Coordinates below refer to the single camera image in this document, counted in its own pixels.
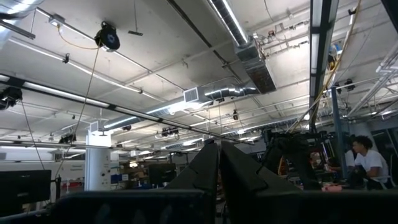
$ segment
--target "hanging wire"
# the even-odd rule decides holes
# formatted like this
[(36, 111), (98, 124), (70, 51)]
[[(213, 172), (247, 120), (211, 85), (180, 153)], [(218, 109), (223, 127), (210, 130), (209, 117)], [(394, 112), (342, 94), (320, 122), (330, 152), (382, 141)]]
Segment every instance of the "hanging wire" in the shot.
[[(96, 64), (97, 64), (97, 59), (98, 59), (98, 54), (99, 54), (99, 52), (100, 52), (100, 48), (97, 48), (97, 53), (96, 53), (95, 59), (94, 59), (93, 70), (92, 70), (92, 72), (91, 72), (90, 81), (88, 82), (88, 87), (87, 87), (87, 92), (86, 92), (85, 100), (84, 100), (84, 102), (83, 102), (83, 107), (81, 108), (81, 112), (80, 112), (80, 115), (79, 115), (79, 119), (78, 119), (78, 121), (77, 121), (77, 124), (76, 124), (76, 127), (75, 127), (75, 131), (73, 132), (72, 140), (70, 141), (70, 146), (68, 147), (68, 149), (67, 149), (67, 151), (66, 151), (66, 154), (68, 154), (70, 148), (71, 148), (72, 145), (73, 145), (73, 138), (75, 138), (75, 136), (76, 136), (76, 132), (77, 132), (77, 129), (79, 128), (79, 124), (80, 124), (81, 117), (83, 116), (83, 112), (84, 112), (84, 110), (85, 110), (85, 106), (86, 106), (88, 94), (89, 94), (89, 92), (90, 92), (91, 82), (93, 81), (93, 77), (94, 77), (94, 71), (95, 71), (95, 66), (96, 66)], [(64, 159), (61, 161), (61, 164), (60, 164), (59, 168), (57, 169), (57, 171), (56, 171), (56, 173), (55, 173), (55, 176), (58, 176), (58, 173), (60, 172), (60, 170), (61, 170), (61, 168), (62, 168), (62, 166), (63, 166), (63, 162), (64, 162), (64, 161), (65, 161)]]
[[(236, 107), (236, 103), (235, 103), (234, 99), (232, 99), (232, 102), (234, 103), (234, 107), (235, 107), (236, 112), (238, 112), (238, 108)], [(240, 116), (238, 117), (238, 119), (239, 119), (239, 122), (241, 123), (241, 128), (243, 130), (244, 129), (243, 128), (243, 123), (241, 121)], [(246, 140), (248, 140), (248, 134), (245, 132), (244, 135), (245, 135)]]
[(274, 22), (274, 20), (273, 20), (272, 17), (271, 17), (271, 14), (269, 13), (269, 10), (268, 10), (267, 0), (264, 0), (264, 5), (265, 5), (265, 7), (266, 7), (266, 11), (267, 11), (267, 13), (268, 13), (269, 19), (270, 19), (272, 22)]
[(74, 46), (74, 47), (78, 47), (78, 48), (80, 48), (80, 49), (86, 49), (86, 50), (97, 50), (97, 49), (100, 49), (101, 47), (82, 47), (82, 46), (79, 46), (79, 45), (76, 45), (76, 44), (74, 44), (74, 43), (71, 43), (71, 42), (69, 42), (69, 41), (67, 41), (64, 37), (63, 37), (63, 35), (61, 34), (61, 26), (60, 25), (57, 25), (57, 30), (58, 30), (58, 35), (61, 37), (61, 39), (63, 40), (63, 41), (65, 41), (67, 44), (69, 44), (69, 45), (72, 45), (72, 46)]
[(27, 113), (26, 113), (26, 109), (25, 109), (25, 105), (24, 105), (24, 101), (23, 101), (23, 100), (21, 100), (21, 105), (22, 105), (22, 109), (24, 110), (26, 125), (27, 125), (27, 128), (28, 128), (28, 130), (29, 130), (30, 137), (32, 138), (32, 142), (33, 142), (33, 145), (34, 145), (34, 147), (35, 147), (37, 156), (39, 157), (39, 161), (40, 161), (40, 164), (42, 165), (43, 170), (45, 170), (42, 157), (40, 156), (39, 149), (37, 148), (35, 138), (33, 137), (32, 128), (30, 127), (30, 124), (29, 124), (29, 119), (28, 119), (28, 117), (27, 117)]

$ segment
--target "support column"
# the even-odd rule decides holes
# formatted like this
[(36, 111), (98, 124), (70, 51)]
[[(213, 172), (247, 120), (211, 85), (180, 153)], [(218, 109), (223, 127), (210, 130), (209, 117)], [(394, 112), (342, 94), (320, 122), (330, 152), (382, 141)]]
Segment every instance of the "support column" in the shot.
[(343, 131), (341, 130), (341, 121), (340, 121), (340, 114), (338, 111), (338, 101), (337, 101), (337, 93), (335, 86), (331, 88), (331, 102), (333, 105), (333, 122), (335, 124), (335, 132), (338, 141), (336, 152), (340, 160), (340, 167), (343, 173), (343, 178), (347, 178), (348, 170), (347, 170), (346, 157), (345, 157), (345, 144), (343, 139)]
[[(111, 146), (111, 133), (89, 130), (87, 145)], [(85, 190), (111, 190), (111, 151), (109, 149), (86, 149)]]

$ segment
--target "black hair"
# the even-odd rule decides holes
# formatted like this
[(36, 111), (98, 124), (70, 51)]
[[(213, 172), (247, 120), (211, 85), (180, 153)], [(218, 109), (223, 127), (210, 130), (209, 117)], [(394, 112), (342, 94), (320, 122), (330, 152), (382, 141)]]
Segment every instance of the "black hair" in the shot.
[(370, 140), (368, 137), (366, 136), (355, 136), (355, 138), (353, 139), (353, 142), (358, 142), (361, 145), (363, 145), (366, 149), (370, 149), (373, 147), (373, 143), (372, 140)]

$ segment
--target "red object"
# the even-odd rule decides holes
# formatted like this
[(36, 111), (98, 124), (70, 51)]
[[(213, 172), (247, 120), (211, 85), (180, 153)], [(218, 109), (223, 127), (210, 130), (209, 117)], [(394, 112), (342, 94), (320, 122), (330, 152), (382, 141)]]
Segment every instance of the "red object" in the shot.
[[(71, 188), (71, 187), (80, 187), (80, 186), (83, 186), (82, 182), (70, 182), (69, 183), (69, 188)], [(67, 183), (64, 183), (61, 188), (62, 189), (66, 189), (67, 187), (68, 187)]]

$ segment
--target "black cable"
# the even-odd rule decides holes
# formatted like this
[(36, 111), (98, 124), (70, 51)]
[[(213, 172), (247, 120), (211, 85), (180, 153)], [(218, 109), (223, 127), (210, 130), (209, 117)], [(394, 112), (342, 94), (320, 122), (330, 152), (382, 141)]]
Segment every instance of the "black cable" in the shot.
[(274, 22), (274, 20), (273, 20), (272, 17), (271, 17), (271, 14), (269, 13), (269, 10), (268, 10), (267, 0), (264, 0), (264, 5), (266, 6), (266, 11), (267, 11), (267, 13), (268, 13), (269, 18), (271, 19), (272, 22)]
[[(76, 136), (76, 132), (77, 132), (77, 129), (79, 128), (79, 124), (80, 124), (81, 117), (83, 116), (83, 112), (84, 112), (84, 110), (85, 110), (85, 106), (86, 106), (86, 102), (87, 102), (87, 97), (88, 97), (88, 94), (89, 94), (89, 92), (90, 92), (91, 82), (93, 81), (94, 72), (95, 72), (95, 65), (96, 65), (96, 63), (97, 63), (97, 59), (98, 59), (98, 54), (99, 54), (99, 52), (100, 52), (100, 48), (97, 49), (97, 53), (96, 53), (96, 55), (95, 55), (93, 70), (92, 70), (92, 72), (91, 72), (91, 77), (90, 77), (90, 80), (89, 80), (89, 82), (88, 82), (88, 87), (87, 87), (87, 92), (86, 92), (85, 100), (84, 100), (84, 102), (83, 102), (83, 107), (81, 108), (81, 112), (80, 112), (80, 115), (79, 115), (79, 119), (78, 119), (77, 124), (76, 124), (76, 127), (75, 127), (75, 132), (73, 133), (73, 137), (72, 137), (72, 140), (70, 141), (70, 145), (69, 145), (69, 147), (68, 147), (68, 149), (67, 149), (67, 151), (66, 151), (66, 154), (68, 154), (70, 148), (71, 148), (72, 145), (73, 145), (73, 138)], [(64, 162), (64, 161), (65, 161), (65, 160), (62, 159), (61, 164), (60, 164), (60, 166), (58, 167), (58, 169), (57, 169), (57, 171), (56, 171), (56, 173), (55, 173), (55, 176), (58, 176), (58, 173), (60, 172), (60, 169), (62, 168), (62, 165), (63, 165), (63, 162)]]

